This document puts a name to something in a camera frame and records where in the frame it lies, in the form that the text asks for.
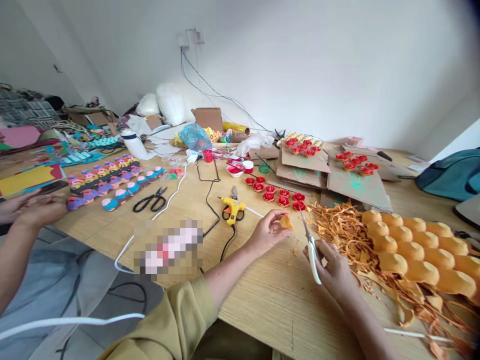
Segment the teal bag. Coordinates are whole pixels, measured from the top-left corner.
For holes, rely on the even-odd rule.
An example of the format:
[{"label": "teal bag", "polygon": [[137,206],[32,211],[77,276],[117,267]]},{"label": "teal bag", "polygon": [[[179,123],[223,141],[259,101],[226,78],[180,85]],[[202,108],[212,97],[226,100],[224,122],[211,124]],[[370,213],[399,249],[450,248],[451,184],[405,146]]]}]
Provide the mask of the teal bag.
[{"label": "teal bag", "polygon": [[480,147],[435,161],[415,178],[420,190],[465,201],[480,194]]}]

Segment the blue plastic bag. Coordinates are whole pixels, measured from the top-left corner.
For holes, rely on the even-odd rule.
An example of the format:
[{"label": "blue plastic bag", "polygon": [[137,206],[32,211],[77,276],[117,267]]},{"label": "blue plastic bag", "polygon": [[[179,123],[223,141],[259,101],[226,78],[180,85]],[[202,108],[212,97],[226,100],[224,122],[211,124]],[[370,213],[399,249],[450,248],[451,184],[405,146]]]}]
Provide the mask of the blue plastic bag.
[{"label": "blue plastic bag", "polygon": [[178,136],[193,151],[201,152],[207,148],[212,148],[209,135],[196,122],[185,126],[178,133]]}]

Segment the hand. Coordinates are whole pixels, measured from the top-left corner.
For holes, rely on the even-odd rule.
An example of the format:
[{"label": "hand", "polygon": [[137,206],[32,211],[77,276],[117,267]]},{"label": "hand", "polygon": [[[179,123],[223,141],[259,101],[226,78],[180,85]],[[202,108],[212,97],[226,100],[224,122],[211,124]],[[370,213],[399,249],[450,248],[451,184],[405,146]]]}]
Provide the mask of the hand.
[{"label": "hand", "polygon": [[13,223],[19,217],[19,210],[39,192],[36,189],[0,203],[0,225]]},{"label": "hand", "polygon": [[40,229],[61,219],[67,213],[67,205],[59,195],[40,195],[31,198],[18,212],[15,223]]},{"label": "hand", "polygon": [[255,230],[251,234],[243,247],[250,251],[256,258],[265,254],[283,239],[287,238],[292,232],[288,229],[282,229],[280,220],[288,211],[270,210],[256,225]]},{"label": "hand", "polygon": [[[325,286],[339,305],[355,299],[359,295],[359,291],[350,272],[347,258],[340,255],[338,249],[332,243],[316,240],[315,245],[320,259],[325,258],[327,260],[326,266],[323,267],[321,262],[315,259],[316,269],[322,285]],[[305,246],[303,254],[308,261],[311,261],[307,246]]]}]

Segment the sleeve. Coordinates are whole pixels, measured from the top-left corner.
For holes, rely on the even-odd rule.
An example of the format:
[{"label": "sleeve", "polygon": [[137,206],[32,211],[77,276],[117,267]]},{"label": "sleeve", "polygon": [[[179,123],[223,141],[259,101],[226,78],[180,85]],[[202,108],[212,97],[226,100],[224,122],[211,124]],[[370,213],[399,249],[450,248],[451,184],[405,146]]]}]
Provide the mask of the sleeve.
[{"label": "sleeve", "polygon": [[202,275],[169,288],[137,328],[99,359],[190,359],[216,319],[217,308]]}]

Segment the white bottle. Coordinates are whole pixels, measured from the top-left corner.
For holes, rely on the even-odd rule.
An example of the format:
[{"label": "white bottle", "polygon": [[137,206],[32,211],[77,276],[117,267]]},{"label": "white bottle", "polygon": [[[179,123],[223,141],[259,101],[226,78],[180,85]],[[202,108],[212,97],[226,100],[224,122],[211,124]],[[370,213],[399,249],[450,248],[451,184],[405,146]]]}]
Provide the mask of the white bottle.
[{"label": "white bottle", "polygon": [[121,131],[120,136],[125,142],[125,146],[130,154],[137,159],[146,159],[147,150],[142,143],[142,140],[137,136],[137,133],[130,128],[125,128]]}]

